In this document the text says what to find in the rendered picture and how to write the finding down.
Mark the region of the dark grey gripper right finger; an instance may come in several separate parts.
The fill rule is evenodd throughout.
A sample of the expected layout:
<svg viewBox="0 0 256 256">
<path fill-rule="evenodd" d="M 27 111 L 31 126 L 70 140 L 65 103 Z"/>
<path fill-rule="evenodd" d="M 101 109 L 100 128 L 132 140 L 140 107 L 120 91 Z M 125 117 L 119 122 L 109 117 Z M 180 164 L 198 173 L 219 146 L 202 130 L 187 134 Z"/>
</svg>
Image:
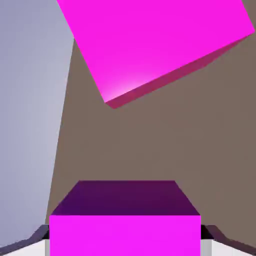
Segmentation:
<svg viewBox="0 0 256 256">
<path fill-rule="evenodd" d="M 229 239 L 215 225 L 201 225 L 200 256 L 256 256 L 256 247 Z"/>
</svg>

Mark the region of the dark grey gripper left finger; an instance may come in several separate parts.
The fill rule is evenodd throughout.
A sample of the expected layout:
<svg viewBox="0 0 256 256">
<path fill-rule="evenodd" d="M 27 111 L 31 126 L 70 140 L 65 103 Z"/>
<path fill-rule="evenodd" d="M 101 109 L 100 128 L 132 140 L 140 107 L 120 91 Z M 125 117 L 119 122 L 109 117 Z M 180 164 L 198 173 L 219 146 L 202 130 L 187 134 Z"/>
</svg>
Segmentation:
<svg viewBox="0 0 256 256">
<path fill-rule="evenodd" d="M 41 225 L 28 239 L 1 247 L 0 256 L 50 256 L 49 225 Z"/>
</svg>

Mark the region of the small magenta cube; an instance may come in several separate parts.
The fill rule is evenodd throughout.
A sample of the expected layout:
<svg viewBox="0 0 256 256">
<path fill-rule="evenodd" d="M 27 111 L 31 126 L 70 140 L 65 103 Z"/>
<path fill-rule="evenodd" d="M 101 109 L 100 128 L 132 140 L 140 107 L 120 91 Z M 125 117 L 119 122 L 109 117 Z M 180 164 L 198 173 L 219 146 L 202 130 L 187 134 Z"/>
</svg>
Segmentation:
<svg viewBox="0 0 256 256">
<path fill-rule="evenodd" d="M 171 180 L 83 180 L 49 216 L 50 256 L 200 256 L 201 215 Z"/>
</svg>

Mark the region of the large magenta box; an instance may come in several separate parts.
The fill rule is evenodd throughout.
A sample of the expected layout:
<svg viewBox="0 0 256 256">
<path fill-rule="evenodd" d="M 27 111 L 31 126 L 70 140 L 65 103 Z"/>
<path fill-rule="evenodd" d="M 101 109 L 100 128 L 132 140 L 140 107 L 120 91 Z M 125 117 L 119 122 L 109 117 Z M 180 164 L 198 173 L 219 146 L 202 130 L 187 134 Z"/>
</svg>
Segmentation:
<svg viewBox="0 0 256 256">
<path fill-rule="evenodd" d="M 118 108 L 255 32 L 242 0 L 57 0 L 103 101 Z"/>
</svg>

